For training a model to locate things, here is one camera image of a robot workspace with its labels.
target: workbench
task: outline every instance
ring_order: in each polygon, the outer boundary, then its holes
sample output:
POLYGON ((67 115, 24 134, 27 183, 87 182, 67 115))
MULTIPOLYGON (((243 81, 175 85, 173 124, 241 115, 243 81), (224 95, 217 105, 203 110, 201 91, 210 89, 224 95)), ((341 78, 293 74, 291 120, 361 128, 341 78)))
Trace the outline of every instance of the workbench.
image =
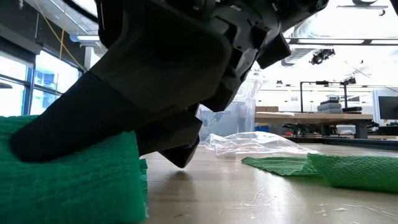
MULTIPOLYGON (((396 152, 303 144, 325 154, 394 156, 396 152)), ((334 189, 322 180, 279 177, 197 149, 182 170, 158 153, 148 163, 146 224, 395 224, 398 195, 334 189)))
POLYGON ((355 138, 367 139, 368 129, 366 123, 373 119, 371 114, 321 114, 321 113, 267 113, 257 112, 255 122, 260 125, 272 124, 320 124, 322 136, 330 136, 329 125, 353 124, 355 125, 355 138))

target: metal pole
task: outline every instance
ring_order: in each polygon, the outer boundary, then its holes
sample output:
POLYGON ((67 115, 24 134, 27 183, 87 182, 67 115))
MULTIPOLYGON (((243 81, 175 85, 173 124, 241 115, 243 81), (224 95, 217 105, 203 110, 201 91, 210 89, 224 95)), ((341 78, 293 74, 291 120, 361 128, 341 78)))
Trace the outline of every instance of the metal pole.
POLYGON ((35 89, 35 76, 36 76, 36 62, 33 64, 33 69, 32 69, 32 76, 30 77, 30 92, 29 92, 29 98, 28 98, 28 109, 27 109, 27 114, 30 115, 30 111, 32 109, 32 101, 33 101, 33 91, 35 89))
POLYGON ((304 113, 304 108, 303 108, 303 82, 300 82, 300 104, 301 104, 301 113, 304 113))
POLYGON ((345 105, 345 108, 348 108, 348 103, 347 103, 347 85, 346 84, 343 84, 344 85, 344 105, 345 105))

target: ceiling light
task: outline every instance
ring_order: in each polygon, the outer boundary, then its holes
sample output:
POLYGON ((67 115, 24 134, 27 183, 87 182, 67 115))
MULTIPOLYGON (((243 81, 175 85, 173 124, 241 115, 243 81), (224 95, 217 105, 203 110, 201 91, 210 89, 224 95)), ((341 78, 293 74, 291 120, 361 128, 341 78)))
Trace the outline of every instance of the ceiling light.
POLYGON ((398 40, 372 40, 372 44, 398 44, 398 40))
POLYGON ((72 42, 100 41, 97 35, 69 35, 72 42))
POLYGON ((359 39, 300 39, 300 44, 362 44, 359 39))

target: plastic wrap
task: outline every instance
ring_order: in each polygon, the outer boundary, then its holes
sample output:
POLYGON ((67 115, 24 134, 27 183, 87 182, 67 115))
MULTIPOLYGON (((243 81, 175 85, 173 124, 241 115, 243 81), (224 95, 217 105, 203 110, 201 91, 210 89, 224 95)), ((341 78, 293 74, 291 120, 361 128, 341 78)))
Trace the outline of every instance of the plastic wrap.
POLYGON ((238 154, 307 154, 317 151, 302 147, 286 138, 265 132, 236 133, 221 137, 210 134, 202 146, 216 151, 217 156, 231 157, 238 154))
POLYGON ((260 78, 248 78, 239 88, 231 104, 222 112, 212 112, 206 106, 200 105, 197 118, 203 121, 203 126, 199 137, 206 139, 210 134, 229 136, 254 131, 256 93, 261 85, 260 78))

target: green mesh fabric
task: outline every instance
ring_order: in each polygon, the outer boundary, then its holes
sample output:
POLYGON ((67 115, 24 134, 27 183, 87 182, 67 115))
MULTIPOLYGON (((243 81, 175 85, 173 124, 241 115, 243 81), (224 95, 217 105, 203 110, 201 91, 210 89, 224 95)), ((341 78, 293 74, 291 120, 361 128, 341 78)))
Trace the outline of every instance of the green mesh fabric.
POLYGON ((18 161, 11 134, 34 119, 0 117, 0 223, 133 223, 146 218, 146 162, 122 133, 45 164, 18 161))
POLYGON ((323 177, 332 187, 398 193, 398 158, 378 156, 269 157, 244 164, 281 176, 323 177))

